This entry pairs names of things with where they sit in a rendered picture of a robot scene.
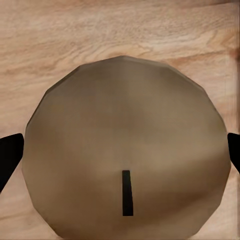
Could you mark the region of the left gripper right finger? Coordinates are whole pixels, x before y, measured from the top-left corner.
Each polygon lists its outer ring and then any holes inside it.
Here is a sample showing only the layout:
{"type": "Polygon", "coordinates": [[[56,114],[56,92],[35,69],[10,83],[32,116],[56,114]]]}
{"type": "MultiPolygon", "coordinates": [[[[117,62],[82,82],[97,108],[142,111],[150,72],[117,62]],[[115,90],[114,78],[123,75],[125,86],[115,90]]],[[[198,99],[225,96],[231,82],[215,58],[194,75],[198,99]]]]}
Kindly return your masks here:
{"type": "Polygon", "coordinates": [[[230,161],[240,173],[240,134],[229,133],[227,135],[230,161]]]}

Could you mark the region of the pillar candle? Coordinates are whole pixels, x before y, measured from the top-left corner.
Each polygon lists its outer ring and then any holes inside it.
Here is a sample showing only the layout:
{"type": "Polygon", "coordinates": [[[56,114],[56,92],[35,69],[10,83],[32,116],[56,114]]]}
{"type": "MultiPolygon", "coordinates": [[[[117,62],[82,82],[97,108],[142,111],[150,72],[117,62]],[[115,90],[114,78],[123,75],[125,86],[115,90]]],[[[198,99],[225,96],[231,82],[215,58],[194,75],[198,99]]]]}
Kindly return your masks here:
{"type": "Polygon", "coordinates": [[[21,171],[64,240],[187,240],[221,205],[231,168],[204,88],[168,63],[121,55],[45,92],[21,171]]]}

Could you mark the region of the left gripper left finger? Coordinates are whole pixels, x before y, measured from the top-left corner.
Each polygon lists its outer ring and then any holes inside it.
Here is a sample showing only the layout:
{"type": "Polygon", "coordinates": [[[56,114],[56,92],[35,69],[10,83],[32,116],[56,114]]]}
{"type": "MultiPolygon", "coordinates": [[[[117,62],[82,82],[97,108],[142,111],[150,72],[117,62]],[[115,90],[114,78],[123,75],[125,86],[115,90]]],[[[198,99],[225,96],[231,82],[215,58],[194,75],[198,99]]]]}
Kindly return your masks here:
{"type": "Polygon", "coordinates": [[[24,141],[22,133],[0,138],[0,193],[23,158],[24,141]]]}

